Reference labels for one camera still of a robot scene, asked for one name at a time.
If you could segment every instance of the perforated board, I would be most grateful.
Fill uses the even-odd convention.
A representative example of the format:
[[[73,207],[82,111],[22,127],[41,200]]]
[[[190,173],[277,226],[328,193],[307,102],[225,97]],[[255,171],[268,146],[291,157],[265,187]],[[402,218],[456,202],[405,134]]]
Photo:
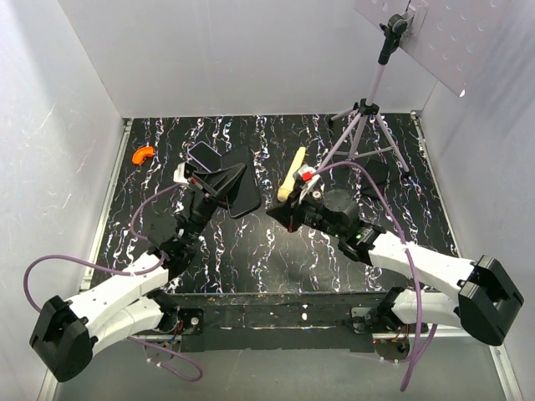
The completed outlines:
[[[417,36],[403,48],[455,94],[465,89],[466,76],[487,47],[511,0],[357,0],[354,8],[377,28],[408,4],[428,5]]]

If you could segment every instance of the yellow object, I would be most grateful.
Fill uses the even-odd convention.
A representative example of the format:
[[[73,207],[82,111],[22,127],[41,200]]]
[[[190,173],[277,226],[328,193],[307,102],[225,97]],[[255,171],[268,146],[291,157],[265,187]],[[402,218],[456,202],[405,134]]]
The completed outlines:
[[[301,147],[298,149],[298,152],[295,154],[292,165],[290,165],[290,170],[288,171],[288,175],[286,175],[286,179],[284,180],[283,184],[281,185],[281,187],[278,189],[278,192],[277,192],[277,199],[280,202],[286,201],[286,199],[288,198],[288,195],[292,193],[293,185],[295,184],[293,173],[299,170],[299,167],[303,165],[304,155],[306,151],[307,151],[307,148]]]

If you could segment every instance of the gray floor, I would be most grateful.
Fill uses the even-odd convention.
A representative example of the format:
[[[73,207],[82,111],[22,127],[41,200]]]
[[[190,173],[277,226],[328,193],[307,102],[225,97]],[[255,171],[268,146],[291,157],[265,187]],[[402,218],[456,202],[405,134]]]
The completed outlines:
[[[201,361],[205,377],[187,383],[147,363],[141,346],[121,342],[95,357],[78,377],[60,384],[54,400],[505,399],[489,348],[471,338],[437,338],[405,393],[399,391],[405,365],[358,355],[324,350],[199,353],[193,356]],[[184,363],[172,363],[194,374]]]

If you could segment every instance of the white wall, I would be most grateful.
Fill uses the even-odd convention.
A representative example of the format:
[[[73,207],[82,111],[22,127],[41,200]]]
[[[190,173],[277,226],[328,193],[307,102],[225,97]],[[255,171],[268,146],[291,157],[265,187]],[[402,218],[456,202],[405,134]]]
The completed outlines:
[[[37,313],[23,272],[38,256],[87,257],[119,147],[121,118],[57,0],[0,0],[0,399],[38,396],[28,341]],[[39,304],[73,295],[83,268],[47,263]]]
[[[355,1],[59,0],[123,117],[347,109],[384,39]],[[377,101],[422,109],[435,82],[400,50]]]
[[[437,85],[423,114],[433,164],[465,256],[493,255],[525,297],[506,340],[535,399],[535,3],[514,0],[457,98]]]

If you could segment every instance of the black metal frame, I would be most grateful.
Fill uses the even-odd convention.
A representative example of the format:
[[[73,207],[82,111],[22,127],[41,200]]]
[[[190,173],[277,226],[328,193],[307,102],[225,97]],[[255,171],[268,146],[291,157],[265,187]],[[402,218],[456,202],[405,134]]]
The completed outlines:
[[[377,307],[385,296],[386,292],[309,292],[175,294],[170,298],[180,306],[179,313],[202,316],[200,330],[181,337],[182,352],[281,348],[372,353],[372,334],[355,333],[351,309]]]

